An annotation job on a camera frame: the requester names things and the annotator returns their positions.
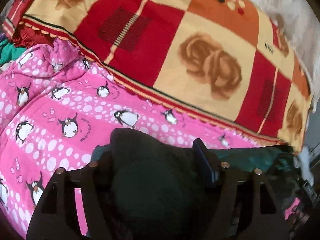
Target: penguin print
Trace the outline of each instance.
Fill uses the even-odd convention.
[[[172,113],[172,109],[171,110],[167,110],[164,113],[162,113],[165,116],[165,119],[167,120],[167,122],[169,122],[170,124],[176,125],[178,123],[178,119],[174,116],[174,114]]]
[[[76,118],[78,113],[74,118],[67,118],[64,121],[59,120],[59,123],[62,124],[62,137],[72,138],[78,133],[78,123]]]
[[[90,69],[89,61],[86,58],[83,59],[83,65],[85,70]]]
[[[44,191],[43,185],[42,185],[42,172],[40,171],[40,180],[34,180],[31,184],[26,182],[28,189],[31,192],[31,199],[33,202],[33,208],[36,208],[36,205],[39,202],[39,199]]]
[[[54,63],[54,65],[52,65],[52,69],[54,73],[57,73],[59,70],[62,70],[62,68],[63,68],[63,63]]]
[[[23,58],[19,61],[20,68],[22,68],[22,65],[25,64],[32,57],[33,57],[33,52],[29,52],[25,56],[23,56]]]
[[[17,87],[17,91],[18,91],[18,97],[17,97],[17,106],[22,107],[29,99],[29,89],[30,89],[31,83],[30,85],[26,88],[26,87],[21,87],[18,88]]]
[[[98,97],[105,98],[110,94],[110,90],[108,89],[108,81],[105,86],[100,86],[97,88]]]
[[[64,95],[66,95],[67,93],[70,92],[69,88],[64,88],[64,87],[55,87],[52,91],[51,91],[51,99],[61,99]]]
[[[24,142],[33,128],[34,126],[29,124],[28,120],[19,123],[16,128],[16,140],[19,138],[22,142]]]
[[[2,181],[3,179],[0,179],[0,202],[8,210],[7,196],[9,191]]]
[[[138,114],[129,112],[127,110],[122,111],[116,111],[115,112],[115,118],[118,120],[118,122],[123,125],[124,123],[128,126],[131,126],[134,129],[134,125],[138,121]]]
[[[224,146],[225,148],[230,148],[230,145],[229,145],[228,141],[226,140],[226,135],[225,134],[221,135],[219,137],[219,141],[222,144],[222,146]]]

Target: orange square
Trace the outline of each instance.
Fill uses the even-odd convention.
[[[257,47],[259,15],[249,0],[191,0],[188,11],[228,28]]]
[[[308,84],[308,78],[304,70],[301,68],[299,60],[294,56],[294,69],[292,76],[292,83],[295,84],[301,94],[308,99],[310,96],[310,87]]]

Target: green fabric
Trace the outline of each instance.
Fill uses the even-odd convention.
[[[26,48],[16,48],[13,44],[10,44],[8,39],[0,42],[0,65],[9,62],[10,60],[16,60],[26,51]]]

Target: rose print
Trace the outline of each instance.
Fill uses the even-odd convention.
[[[241,66],[211,36],[196,33],[179,47],[179,59],[200,84],[211,85],[211,95],[229,100],[240,86]]]

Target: bed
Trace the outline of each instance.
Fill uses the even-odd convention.
[[[1,208],[23,237],[55,169],[85,166],[114,128],[179,147],[302,148],[312,77],[249,0],[215,0],[221,14],[211,0],[107,1],[15,0],[4,21],[28,48],[0,75]]]

